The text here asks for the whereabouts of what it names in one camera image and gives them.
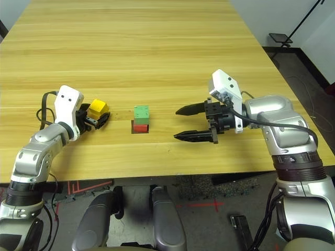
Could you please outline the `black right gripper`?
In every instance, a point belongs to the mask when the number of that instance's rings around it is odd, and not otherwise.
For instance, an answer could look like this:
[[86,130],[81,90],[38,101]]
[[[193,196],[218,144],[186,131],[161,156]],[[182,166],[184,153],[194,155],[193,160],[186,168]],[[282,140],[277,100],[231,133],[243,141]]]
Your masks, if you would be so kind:
[[209,122],[209,129],[203,131],[190,130],[175,134],[174,138],[186,142],[212,142],[218,143],[217,131],[235,128],[235,117],[226,105],[212,102],[209,97],[205,102],[186,105],[175,112],[176,115],[192,116],[205,112]]

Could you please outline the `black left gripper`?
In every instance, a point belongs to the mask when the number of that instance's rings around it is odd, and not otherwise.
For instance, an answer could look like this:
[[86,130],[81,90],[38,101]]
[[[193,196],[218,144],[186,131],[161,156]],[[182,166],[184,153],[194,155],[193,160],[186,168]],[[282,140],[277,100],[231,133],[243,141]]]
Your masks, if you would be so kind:
[[88,117],[87,109],[89,107],[90,107],[90,104],[81,104],[80,110],[78,110],[75,114],[76,125],[79,129],[80,134],[83,134],[86,131],[91,131],[92,128],[96,130],[100,129],[110,118],[110,112],[105,112],[97,120],[91,117]]

